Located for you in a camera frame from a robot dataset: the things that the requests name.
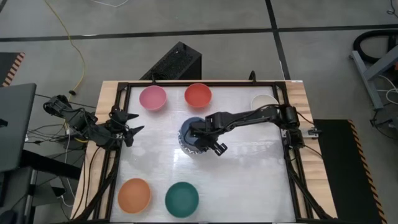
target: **white tabletop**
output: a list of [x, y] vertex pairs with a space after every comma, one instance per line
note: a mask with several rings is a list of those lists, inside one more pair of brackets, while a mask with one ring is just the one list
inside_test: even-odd
[[[211, 87], [211, 104], [199, 111], [186, 104], [186, 87], [165, 87], [167, 104], [157, 112], [139, 104], [143, 89], [134, 87], [131, 92], [128, 112], [140, 116], [127, 124], [145, 128], [134, 136], [132, 147], [122, 148], [112, 222], [295, 221], [277, 126], [255, 124], [220, 136], [218, 142], [228, 146], [221, 157], [213, 151], [186, 154], [177, 138], [186, 119], [218, 111], [249, 111], [256, 95], [273, 96], [271, 87]], [[152, 191], [149, 206], [137, 215], [124, 213], [118, 205], [119, 189], [131, 178], [146, 180]], [[164, 203], [169, 187], [180, 181], [193, 184], [199, 193], [197, 210], [184, 219], [171, 216]]]

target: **wooden table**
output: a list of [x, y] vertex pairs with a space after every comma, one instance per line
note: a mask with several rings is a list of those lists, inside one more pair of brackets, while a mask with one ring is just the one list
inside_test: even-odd
[[[98, 118], [98, 123], [104, 123], [107, 119], [109, 119], [108, 113], [111, 107], [114, 105], [114, 101], [116, 98], [116, 90], [118, 87], [119, 82], [129, 82], [129, 83], [139, 83], [139, 82], [146, 82], [149, 83], [150, 81], [104, 81], [101, 92], [99, 94], [98, 104], [96, 108], [96, 117]], [[170, 81], [158, 81], [160, 82], [178, 82], [176, 80]], [[190, 80], [190, 82], [251, 82], [250, 80]], [[273, 82], [273, 81], [265, 81], [265, 80], [258, 80], [258, 82]], [[308, 120], [312, 121], [312, 115], [310, 111], [310, 106], [308, 104], [307, 95], [305, 93], [304, 84], [302, 81], [285, 81], [287, 94], [289, 96], [289, 102], [292, 106], [297, 108], [297, 111], [304, 115]], [[124, 95], [121, 97], [121, 105], [124, 103]], [[301, 128], [311, 128], [313, 125], [309, 122], [305, 121], [303, 118], [300, 118], [300, 127]], [[305, 144], [310, 146], [311, 148], [315, 149], [320, 153], [320, 148], [318, 144], [318, 140], [313, 139], [305, 139]], [[93, 154], [97, 149], [94, 142], [90, 141], [88, 143], [88, 147], [86, 150], [86, 162], [85, 162], [85, 169], [88, 170], [89, 164], [93, 158]], [[88, 202], [91, 201], [93, 196], [98, 190], [98, 185], [100, 182], [100, 175], [103, 167], [103, 160], [104, 160], [104, 150], [100, 150], [95, 155], [95, 158], [92, 162], [91, 167], [91, 177], [90, 177], [90, 189], [88, 192]], [[330, 192], [330, 186], [328, 183], [328, 177], [326, 175], [325, 166], [323, 164], [322, 159], [316, 155], [314, 152], [307, 148], [302, 148], [300, 150], [300, 155], [303, 163], [304, 175], [307, 181], [307, 188], [315, 198], [315, 200], [322, 206], [322, 208], [331, 216], [336, 217], [336, 210], [335, 205], [333, 203], [333, 199]], [[86, 202], [86, 188], [83, 192], [83, 171], [80, 175], [79, 185], [76, 191], [76, 200], [73, 204], [72, 215], [75, 213], [78, 204], [80, 203], [81, 196], [83, 194], [83, 200], [79, 210], [77, 211], [78, 216], [84, 209], [84, 204]], [[86, 172], [86, 185], [88, 183], [88, 173]], [[302, 218], [307, 217], [307, 213], [305, 211], [304, 199], [301, 194], [301, 191], [297, 189], [297, 196], [298, 196], [298, 204], [300, 207], [300, 213]], [[106, 203], [108, 199], [108, 190], [103, 195], [103, 201], [101, 203], [101, 210], [99, 213], [99, 218], [105, 217], [106, 211]]]

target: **gray floor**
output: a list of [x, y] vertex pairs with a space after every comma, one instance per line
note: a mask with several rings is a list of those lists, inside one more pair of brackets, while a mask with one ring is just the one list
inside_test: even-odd
[[[130, 0], [119, 8], [89, 0], [49, 1], [73, 35], [271, 27], [263, 0]], [[398, 22], [386, 14], [387, 0], [272, 0], [272, 5], [278, 27]], [[65, 35], [43, 0], [8, 0], [0, 13], [0, 30], [0, 37]], [[291, 79], [304, 81], [313, 117], [355, 122], [387, 220], [397, 223], [397, 141], [370, 126], [371, 102], [354, 63], [348, 59], [355, 37], [365, 31], [284, 32], [280, 38]], [[103, 80], [139, 79], [178, 41], [203, 54], [203, 79], [247, 79], [251, 70], [259, 79], [284, 79], [272, 33], [77, 40], [87, 74], [72, 100], [96, 106]], [[382, 55], [386, 48], [385, 39], [365, 45], [373, 55]], [[81, 75], [78, 54], [66, 40], [3, 42], [0, 52], [26, 53], [12, 84], [35, 82], [37, 93], [42, 95], [66, 95]], [[45, 101], [35, 98], [31, 128], [62, 122], [42, 111]], [[397, 133], [388, 133], [398, 137]], [[53, 143], [27, 148], [44, 155], [63, 151]], [[35, 223], [64, 220], [58, 205], [41, 207], [37, 212]]]

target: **green bowl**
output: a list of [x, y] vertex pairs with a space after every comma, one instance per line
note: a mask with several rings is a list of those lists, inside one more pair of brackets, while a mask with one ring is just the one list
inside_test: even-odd
[[196, 188], [187, 182], [173, 184], [166, 193], [167, 210], [177, 218], [185, 218], [197, 209], [199, 194]]

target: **yellow cable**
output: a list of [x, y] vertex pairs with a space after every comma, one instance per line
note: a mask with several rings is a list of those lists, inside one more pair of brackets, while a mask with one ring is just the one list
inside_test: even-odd
[[[73, 91], [75, 91], [75, 90], [79, 87], [81, 81], [83, 80], [83, 77], [86, 75], [86, 62], [85, 62], [85, 59], [84, 59], [84, 57], [83, 57], [83, 54], [81, 54], [80, 50], [75, 46], [75, 44], [73, 44], [73, 41], [72, 41], [72, 39], [70, 38], [69, 31], [68, 31], [67, 27], [65, 27], [65, 24], [62, 22], [60, 16], [58, 16], [57, 12], [55, 12], [55, 10], [51, 7], [51, 5], [49, 4], [49, 2], [47, 2], [47, 0], [44, 0], [44, 2], [45, 2], [46, 5], [51, 9], [51, 11], [54, 13], [54, 15], [57, 17], [58, 21], [60, 21], [60, 23], [61, 23], [63, 29], [64, 29], [65, 32], [67, 33], [67, 36], [68, 36], [70, 45], [72, 45], [72, 47], [73, 47], [74, 49], [76, 49], [76, 51], [77, 51], [77, 52], [79, 53], [79, 55], [80, 55], [81, 61], [83, 62], [83, 74], [81, 75], [79, 82], [78, 82], [78, 83], [76, 84], [76, 86], [73, 88]], [[68, 101], [70, 100], [71, 97], [72, 97], [72, 94], [69, 93]], [[64, 125], [65, 125], [65, 129], [68, 129], [68, 125], [66, 124], [66, 122], [64, 122]]]
[[80, 142], [80, 143], [88, 143], [88, 140], [81, 140], [78, 138], [75, 138], [76, 141]]

